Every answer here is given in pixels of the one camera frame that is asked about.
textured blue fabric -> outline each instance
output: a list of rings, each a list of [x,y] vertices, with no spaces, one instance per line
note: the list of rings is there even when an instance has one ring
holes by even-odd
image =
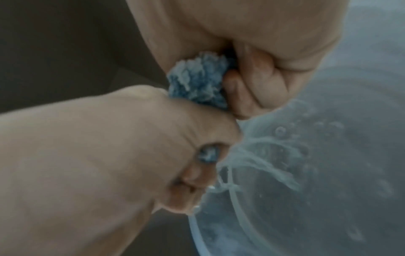
[[[195,59],[180,61],[167,74],[169,96],[226,110],[228,105],[222,94],[222,78],[235,66],[234,59],[211,52],[200,53]],[[218,157],[219,149],[216,146],[203,148],[198,155],[203,162],[216,162]]]

